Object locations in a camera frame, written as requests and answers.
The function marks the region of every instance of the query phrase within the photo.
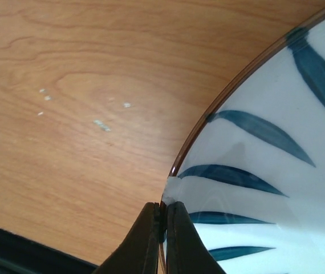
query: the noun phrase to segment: white scratch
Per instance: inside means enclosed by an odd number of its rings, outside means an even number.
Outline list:
[[[94,120],[93,123],[97,124],[102,130],[104,131],[112,131],[110,129],[110,127],[108,127],[106,124],[104,124],[102,121],[100,120]]]

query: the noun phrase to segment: glossy white surface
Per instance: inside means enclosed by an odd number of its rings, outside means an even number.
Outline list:
[[[325,21],[308,42],[325,59]],[[249,112],[286,131],[316,167],[248,134],[225,119],[208,123],[179,173],[200,164],[248,171],[288,196],[210,179],[169,178],[163,200],[184,202],[189,213],[220,211],[274,224],[196,224],[207,249],[253,245],[275,249],[220,261],[228,274],[325,274],[325,108],[284,48],[222,105]]]

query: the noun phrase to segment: teal leaf design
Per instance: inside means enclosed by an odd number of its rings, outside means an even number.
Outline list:
[[[307,36],[305,27],[297,27],[287,35],[287,45],[303,80],[325,107],[325,59],[307,42]]]
[[[272,224],[266,221],[216,211],[201,211],[189,214],[195,224]]]
[[[223,118],[255,137],[315,167],[314,162],[293,138],[280,127],[244,111],[224,110],[208,117],[208,122]]]
[[[273,247],[224,247],[209,250],[216,261],[229,260],[241,256],[251,255],[274,249]]]
[[[221,183],[285,196],[281,191],[259,177],[235,167],[221,166],[218,164],[202,164],[200,166],[190,167],[178,175],[180,179],[187,176],[207,178]]]

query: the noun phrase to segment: wood grain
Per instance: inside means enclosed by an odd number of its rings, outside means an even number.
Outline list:
[[[0,0],[0,227],[100,264],[223,87],[324,7]]]

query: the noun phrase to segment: blue leaf pattern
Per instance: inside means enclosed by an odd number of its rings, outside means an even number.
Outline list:
[[[225,110],[212,114],[208,121],[224,118],[255,137],[315,167],[314,162],[288,133],[273,123],[244,111]]]
[[[229,260],[245,255],[255,254],[267,250],[274,249],[272,247],[223,247],[212,249],[209,253],[216,261]]]
[[[195,224],[272,224],[241,215],[215,211],[194,212],[189,216]]]
[[[303,80],[325,107],[325,59],[307,42],[308,30],[297,27],[287,35],[295,64]]]
[[[178,175],[180,179],[187,176],[207,178],[221,183],[285,196],[281,191],[259,177],[235,167],[221,166],[218,164],[202,164],[200,166],[190,167]]]

